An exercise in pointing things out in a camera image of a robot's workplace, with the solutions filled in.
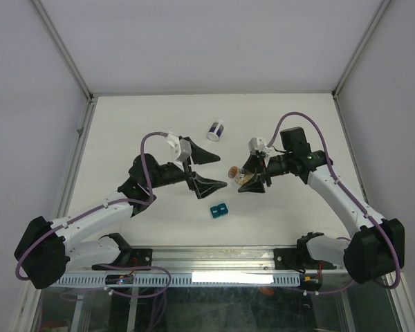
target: bottle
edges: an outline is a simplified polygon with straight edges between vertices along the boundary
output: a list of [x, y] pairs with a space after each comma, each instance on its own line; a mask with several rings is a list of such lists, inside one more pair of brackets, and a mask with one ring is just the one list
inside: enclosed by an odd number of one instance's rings
[[229, 169], [228, 176], [232, 182], [238, 183], [241, 187], [247, 183], [254, 176], [254, 174], [244, 168], [232, 166]]

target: white table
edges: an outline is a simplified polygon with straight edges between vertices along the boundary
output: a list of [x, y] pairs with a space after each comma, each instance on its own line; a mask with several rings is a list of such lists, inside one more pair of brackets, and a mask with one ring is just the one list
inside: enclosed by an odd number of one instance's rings
[[[231, 166], [247, 160], [248, 141], [268, 140], [279, 118], [303, 112], [316, 121], [326, 138], [331, 158], [345, 181], [361, 195], [355, 169], [330, 94], [157, 95], [101, 97], [75, 185], [70, 211], [81, 210], [108, 196], [128, 177], [140, 152], [142, 137], [151, 131], [190, 136], [221, 161], [194, 167], [201, 176], [228, 182]], [[225, 121], [219, 142], [205, 135], [217, 119]], [[312, 150], [322, 148], [312, 126], [300, 117], [288, 118], [282, 129], [301, 126]], [[282, 148], [281, 140], [275, 143]], [[146, 151], [162, 164], [169, 161], [169, 145], [150, 138]], [[238, 194], [231, 186], [203, 200], [179, 183], [154, 191], [157, 201], [145, 212], [92, 236], [119, 232], [136, 246], [251, 246], [293, 245], [307, 232], [347, 236], [343, 224], [309, 186], [293, 175], [273, 179], [265, 194]], [[229, 214], [213, 219], [210, 207], [226, 203]]]

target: gray wall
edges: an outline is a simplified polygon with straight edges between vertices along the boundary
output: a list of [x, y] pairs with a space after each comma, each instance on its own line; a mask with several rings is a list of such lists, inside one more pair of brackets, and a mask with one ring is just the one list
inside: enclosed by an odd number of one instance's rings
[[29, 2], [0, 1], [0, 331], [22, 286], [13, 251], [55, 209], [84, 107]]
[[405, 224], [415, 302], [415, 0], [393, 3], [340, 104], [369, 201]]

